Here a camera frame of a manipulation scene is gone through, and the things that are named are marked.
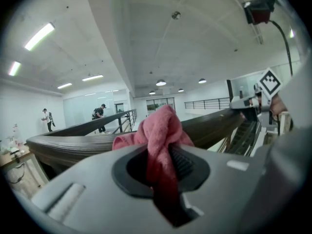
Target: floor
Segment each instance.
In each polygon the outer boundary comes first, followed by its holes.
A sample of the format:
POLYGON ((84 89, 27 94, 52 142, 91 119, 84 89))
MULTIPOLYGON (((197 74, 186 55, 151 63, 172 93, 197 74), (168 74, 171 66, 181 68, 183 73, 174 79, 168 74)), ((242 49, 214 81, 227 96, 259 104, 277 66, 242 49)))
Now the floor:
POLYGON ((31 169, 32 173, 34 174, 36 180, 40 184, 40 187, 38 187, 35 180, 31 177, 26 166, 11 169, 5 174, 5 177, 8 182, 10 181, 14 183, 17 182, 18 178, 21 177, 24 172, 24 177, 21 179, 20 182, 16 184, 12 184, 9 182, 9 185, 13 190, 16 190, 17 192, 21 193, 26 198, 31 199, 33 195, 35 195, 36 192, 38 192, 45 185, 45 183, 42 181, 39 174, 37 173, 33 165, 33 162, 31 160, 28 160, 27 164, 31 169))

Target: hand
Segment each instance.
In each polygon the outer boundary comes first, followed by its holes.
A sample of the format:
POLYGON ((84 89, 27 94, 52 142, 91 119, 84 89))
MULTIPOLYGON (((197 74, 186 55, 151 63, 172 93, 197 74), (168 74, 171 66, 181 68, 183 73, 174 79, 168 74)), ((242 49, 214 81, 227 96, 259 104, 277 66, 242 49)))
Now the hand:
MULTIPOLYGON (((261 96, 258 97, 258 101, 259 101, 259 107, 261 109, 261 96)), ((273 116, 279 115, 280 113, 287 111, 287 108, 285 106, 285 104, 283 103, 282 99, 280 98, 279 95, 275 95, 272 98, 272 102, 271 102, 271 107, 270 110, 273 113, 273 116)))

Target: staircase railing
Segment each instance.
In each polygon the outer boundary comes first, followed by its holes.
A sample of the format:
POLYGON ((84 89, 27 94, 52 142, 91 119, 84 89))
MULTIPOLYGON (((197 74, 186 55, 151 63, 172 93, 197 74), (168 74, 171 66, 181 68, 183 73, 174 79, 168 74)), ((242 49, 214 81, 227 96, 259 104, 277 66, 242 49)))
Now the staircase railing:
POLYGON ((226 109, 229 108, 230 97, 185 102, 185 109, 226 109))
POLYGON ((137 111, 136 110, 131 110, 129 113, 127 113, 126 119, 123 122, 121 122, 121 117, 119 117, 118 118, 119 125, 113 131, 113 134, 116 133, 118 130, 119 130, 119 133, 131 132, 134 125, 135 125, 136 119, 137 119, 137 111), (122 129, 123 124, 126 122, 128 122, 128 124, 126 125, 126 127, 124 127, 124 129, 122 129))
POLYGON ((224 139, 222 140, 221 145, 219 146, 218 150, 216 151, 217 153, 222 153, 222 152, 225 151, 227 141, 228 141, 228 137, 226 137, 226 138, 224 138, 224 139))

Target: escalator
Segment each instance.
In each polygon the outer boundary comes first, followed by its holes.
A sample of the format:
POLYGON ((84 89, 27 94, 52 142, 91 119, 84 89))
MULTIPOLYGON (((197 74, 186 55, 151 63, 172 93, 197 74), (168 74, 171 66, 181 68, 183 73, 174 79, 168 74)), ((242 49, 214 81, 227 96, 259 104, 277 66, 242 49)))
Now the escalator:
POLYGON ((230 147, 225 151, 229 154, 249 155, 251 147, 256 141, 256 131, 258 128, 257 122, 244 121, 239 128, 230 144, 230 147))

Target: man in white shirt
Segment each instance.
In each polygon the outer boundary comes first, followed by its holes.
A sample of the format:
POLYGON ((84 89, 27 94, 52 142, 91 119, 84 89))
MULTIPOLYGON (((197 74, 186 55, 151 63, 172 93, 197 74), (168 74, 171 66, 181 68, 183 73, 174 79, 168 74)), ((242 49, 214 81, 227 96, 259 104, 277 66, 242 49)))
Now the man in white shirt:
POLYGON ((49 132, 52 132, 51 120, 50 120, 49 113, 47 112, 46 108, 43 110, 43 113, 44 113, 44 118, 42 118, 41 120, 46 120, 47 121, 49 132))

